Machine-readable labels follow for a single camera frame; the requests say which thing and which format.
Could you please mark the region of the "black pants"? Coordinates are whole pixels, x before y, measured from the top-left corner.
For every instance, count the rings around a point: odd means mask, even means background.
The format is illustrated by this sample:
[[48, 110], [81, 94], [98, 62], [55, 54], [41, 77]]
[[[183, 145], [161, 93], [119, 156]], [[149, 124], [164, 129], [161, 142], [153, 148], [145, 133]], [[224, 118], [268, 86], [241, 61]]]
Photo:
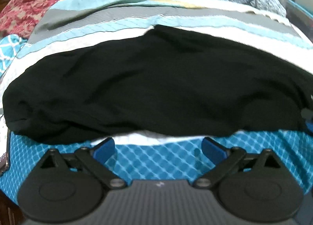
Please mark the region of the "black pants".
[[8, 85], [3, 109], [12, 132], [45, 144], [139, 130], [308, 133], [312, 75], [245, 44], [157, 25], [44, 57]]

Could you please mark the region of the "teal diamond pattern pillow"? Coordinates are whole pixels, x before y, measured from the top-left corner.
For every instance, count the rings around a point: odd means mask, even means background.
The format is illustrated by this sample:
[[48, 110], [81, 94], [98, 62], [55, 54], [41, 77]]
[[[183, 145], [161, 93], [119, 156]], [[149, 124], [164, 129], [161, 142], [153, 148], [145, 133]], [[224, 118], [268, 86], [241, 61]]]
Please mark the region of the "teal diamond pattern pillow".
[[24, 39], [16, 34], [11, 34], [3, 37], [0, 42], [0, 75], [2, 76], [8, 67], [11, 65], [13, 59], [18, 52], [27, 43]]

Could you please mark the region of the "red floral fabric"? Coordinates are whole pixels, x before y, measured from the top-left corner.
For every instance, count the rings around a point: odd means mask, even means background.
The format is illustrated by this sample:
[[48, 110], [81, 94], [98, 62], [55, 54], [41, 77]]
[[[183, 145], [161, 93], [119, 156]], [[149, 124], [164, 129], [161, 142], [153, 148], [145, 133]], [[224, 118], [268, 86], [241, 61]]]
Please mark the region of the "red floral fabric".
[[10, 0], [1, 11], [1, 37], [28, 39], [46, 11], [59, 0]]

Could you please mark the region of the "patchwork quilt bedspread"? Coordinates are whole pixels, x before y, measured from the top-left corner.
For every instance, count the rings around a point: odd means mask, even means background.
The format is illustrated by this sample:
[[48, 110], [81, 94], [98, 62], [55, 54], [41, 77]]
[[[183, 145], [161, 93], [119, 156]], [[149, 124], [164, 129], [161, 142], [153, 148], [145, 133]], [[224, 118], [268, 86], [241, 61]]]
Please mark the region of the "patchwork quilt bedspread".
[[[176, 2], [202, 9], [170, 7]], [[1, 98], [4, 90], [25, 69], [47, 55], [88, 47], [108, 40], [120, 40], [143, 35], [156, 25], [234, 40], [273, 53], [281, 59], [304, 66], [312, 73], [312, 42], [288, 19], [233, 2], [210, 0], [166, 0], [169, 5], [152, 7], [127, 4], [105, 8], [84, 19], [69, 17], [70, 23], [56, 34], [44, 27], [52, 18], [48, 10], [36, 27], [30, 41], [17, 53], [1, 80]], [[73, 152], [79, 147], [94, 147], [100, 140], [50, 146], [38, 144], [27, 137], [10, 135], [10, 168], [1, 176], [1, 191], [17, 203], [17, 191], [35, 164], [50, 148], [61, 153]], [[200, 151], [203, 136], [170, 137], [149, 131], [115, 135], [117, 153], [105, 165], [121, 178], [133, 179], [188, 179], [213, 168]], [[216, 138], [226, 147], [240, 146], [248, 152], [259, 153], [272, 148], [305, 192], [312, 187], [312, 137], [306, 133], [278, 130], [275, 132], [238, 131], [226, 138]]]

